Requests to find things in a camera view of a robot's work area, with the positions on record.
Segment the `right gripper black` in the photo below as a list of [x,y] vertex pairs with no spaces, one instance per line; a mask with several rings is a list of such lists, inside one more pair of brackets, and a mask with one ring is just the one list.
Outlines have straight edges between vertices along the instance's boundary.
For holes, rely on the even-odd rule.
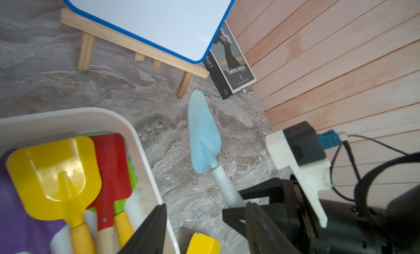
[[[282,200],[281,203],[287,211],[287,216],[281,231],[302,254],[309,254],[311,235],[308,235],[305,225],[307,205],[297,181],[273,177],[258,185],[240,190],[239,193],[243,199],[269,197],[269,200]],[[246,205],[223,209],[222,218],[234,231],[243,237],[247,236]]]

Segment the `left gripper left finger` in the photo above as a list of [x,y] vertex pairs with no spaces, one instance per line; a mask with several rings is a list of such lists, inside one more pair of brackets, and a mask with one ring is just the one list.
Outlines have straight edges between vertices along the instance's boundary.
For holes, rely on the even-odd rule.
[[166,224],[166,204],[157,205],[118,254],[162,254]]

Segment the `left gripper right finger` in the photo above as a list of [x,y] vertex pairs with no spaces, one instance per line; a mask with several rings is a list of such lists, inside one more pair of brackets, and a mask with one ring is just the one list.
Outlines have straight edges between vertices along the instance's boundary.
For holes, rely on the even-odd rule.
[[245,213],[246,238],[252,254],[300,253],[259,205],[247,203]]

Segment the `all yellow plastic scoop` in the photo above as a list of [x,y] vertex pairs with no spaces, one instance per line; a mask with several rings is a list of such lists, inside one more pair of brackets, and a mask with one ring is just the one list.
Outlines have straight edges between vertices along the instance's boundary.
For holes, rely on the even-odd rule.
[[205,234],[196,232],[187,249],[187,254],[220,254],[220,243]]

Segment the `red shovel wooden handle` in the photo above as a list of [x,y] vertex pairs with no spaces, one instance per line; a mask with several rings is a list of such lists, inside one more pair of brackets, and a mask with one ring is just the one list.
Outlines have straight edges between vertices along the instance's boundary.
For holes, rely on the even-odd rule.
[[97,252],[114,252],[113,226],[114,202],[131,195],[130,175],[127,164],[125,140],[121,134],[91,136],[94,142],[102,188],[89,205],[97,213]]

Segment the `light blue trowel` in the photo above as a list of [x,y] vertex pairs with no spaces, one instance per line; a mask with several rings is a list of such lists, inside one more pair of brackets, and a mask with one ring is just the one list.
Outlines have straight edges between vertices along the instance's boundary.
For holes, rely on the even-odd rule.
[[223,166],[217,161],[222,139],[210,112],[204,94],[195,90],[188,105],[189,144],[192,167],[197,174],[209,171],[228,208],[241,208],[246,204]]

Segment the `yellow shovel orange handle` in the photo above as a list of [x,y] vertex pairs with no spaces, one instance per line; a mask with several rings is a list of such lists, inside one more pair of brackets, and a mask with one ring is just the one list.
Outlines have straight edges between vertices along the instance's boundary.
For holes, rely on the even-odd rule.
[[89,137],[18,149],[7,158],[6,167],[32,218],[64,220],[71,227],[73,252],[96,252],[84,215],[101,191],[102,180]]

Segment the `purple shovel pink handle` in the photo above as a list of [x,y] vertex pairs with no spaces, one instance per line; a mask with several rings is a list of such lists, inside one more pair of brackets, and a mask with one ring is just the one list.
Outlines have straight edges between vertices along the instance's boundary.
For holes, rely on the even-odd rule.
[[64,220],[42,221],[26,212],[6,168],[7,158],[1,156],[1,253],[49,254],[53,237],[65,226]]

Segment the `white plastic storage box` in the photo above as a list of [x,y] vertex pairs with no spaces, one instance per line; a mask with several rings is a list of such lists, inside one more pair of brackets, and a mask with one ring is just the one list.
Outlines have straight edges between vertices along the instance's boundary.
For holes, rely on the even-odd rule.
[[[52,143],[75,137],[121,134],[125,140],[126,157],[131,183],[131,195],[114,202],[114,252],[128,243],[143,221],[163,200],[140,138],[132,124],[121,115],[101,108],[78,108],[15,116],[1,119],[1,156],[11,149]],[[87,207],[84,222],[89,228],[97,252],[97,213]],[[50,243],[50,254],[75,254],[71,240],[71,227],[66,226]],[[179,246],[169,220],[163,254],[177,254]]]

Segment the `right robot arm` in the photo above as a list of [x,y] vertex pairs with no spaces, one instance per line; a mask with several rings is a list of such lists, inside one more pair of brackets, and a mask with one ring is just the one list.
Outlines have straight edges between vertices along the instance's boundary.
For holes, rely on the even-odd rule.
[[222,212],[244,236],[253,254],[417,254],[420,251],[420,189],[414,187],[386,209],[369,207],[372,182],[385,170],[418,163],[419,153],[388,161],[368,172],[355,188],[355,203],[321,200],[321,227],[295,177],[273,178],[241,190],[244,207]]

